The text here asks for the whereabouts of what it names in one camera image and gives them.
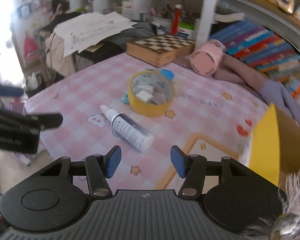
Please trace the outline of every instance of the heart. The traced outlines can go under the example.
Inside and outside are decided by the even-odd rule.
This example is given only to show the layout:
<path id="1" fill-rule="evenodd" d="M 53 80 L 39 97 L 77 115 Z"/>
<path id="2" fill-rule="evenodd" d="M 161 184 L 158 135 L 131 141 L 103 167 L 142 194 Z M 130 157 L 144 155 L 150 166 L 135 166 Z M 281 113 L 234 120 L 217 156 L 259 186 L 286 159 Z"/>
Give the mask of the heart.
<path id="1" fill-rule="evenodd" d="M 246 124 L 248 125 L 248 126 L 252 126 L 252 122 L 251 122 L 251 120 L 250 119 L 244 119 L 244 121 L 246 122 Z"/>
<path id="2" fill-rule="evenodd" d="M 248 131 L 245 130 L 241 125 L 237 125 L 237 131 L 241 136 L 247 137 L 249 135 Z"/>

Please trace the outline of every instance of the white eraser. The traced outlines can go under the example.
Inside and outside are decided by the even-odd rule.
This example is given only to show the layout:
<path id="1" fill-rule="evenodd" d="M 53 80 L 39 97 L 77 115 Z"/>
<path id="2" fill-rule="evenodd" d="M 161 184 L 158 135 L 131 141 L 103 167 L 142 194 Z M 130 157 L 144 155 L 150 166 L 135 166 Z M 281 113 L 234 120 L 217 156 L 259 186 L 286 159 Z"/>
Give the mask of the white eraser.
<path id="1" fill-rule="evenodd" d="M 137 86 L 137 88 L 140 88 L 140 89 L 146 91 L 150 95 L 152 95 L 153 91 L 154 91 L 154 87 L 151 85 L 139 85 L 139 86 Z"/>
<path id="2" fill-rule="evenodd" d="M 153 95 L 150 95 L 148 92 L 142 90 L 138 94 L 136 94 L 136 97 L 139 98 L 143 102 L 148 102 L 151 98 L 153 98 Z"/>

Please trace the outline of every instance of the cloud print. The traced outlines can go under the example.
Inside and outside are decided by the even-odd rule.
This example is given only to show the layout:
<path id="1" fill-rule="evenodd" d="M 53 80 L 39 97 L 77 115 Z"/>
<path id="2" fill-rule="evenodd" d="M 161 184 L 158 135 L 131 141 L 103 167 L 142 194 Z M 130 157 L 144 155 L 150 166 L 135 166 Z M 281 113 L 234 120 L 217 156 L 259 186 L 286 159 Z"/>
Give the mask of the cloud print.
<path id="1" fill-rule="evenodd" d="M 88 123 L 102 128 L 106 126 L 106 119 L 101 114 L 95 114 L 88 117 Z"/>

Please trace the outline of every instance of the bottle label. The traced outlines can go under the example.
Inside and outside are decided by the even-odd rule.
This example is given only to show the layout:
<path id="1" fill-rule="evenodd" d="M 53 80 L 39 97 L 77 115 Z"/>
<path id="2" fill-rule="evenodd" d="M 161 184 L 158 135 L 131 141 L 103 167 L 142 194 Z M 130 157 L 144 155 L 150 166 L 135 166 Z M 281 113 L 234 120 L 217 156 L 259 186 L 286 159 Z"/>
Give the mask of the bottle label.
<path id="1" fill-rule="evenodd" d="M 131 145 L 141 151 L 145 137 L 148 136 L 148 132 L 142 126 L 127 115 L 119 114 L 114 119 L 112 127 Z"/>

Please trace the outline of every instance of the stack of papers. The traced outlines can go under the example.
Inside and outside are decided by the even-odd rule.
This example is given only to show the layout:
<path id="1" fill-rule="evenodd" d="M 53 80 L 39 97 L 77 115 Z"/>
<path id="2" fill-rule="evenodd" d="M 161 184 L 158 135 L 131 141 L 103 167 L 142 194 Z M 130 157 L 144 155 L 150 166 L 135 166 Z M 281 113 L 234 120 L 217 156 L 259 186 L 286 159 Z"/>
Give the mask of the stack of papers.
<path id="1" fill-rule="evenodd" d="M 79 53 L 101 40 L 132 28 L 136 23 L 117 12 L 103 15 L 97 12 L 82 14 L 57 25 L 54 32 L 64 39 L 64 57 Z"/>

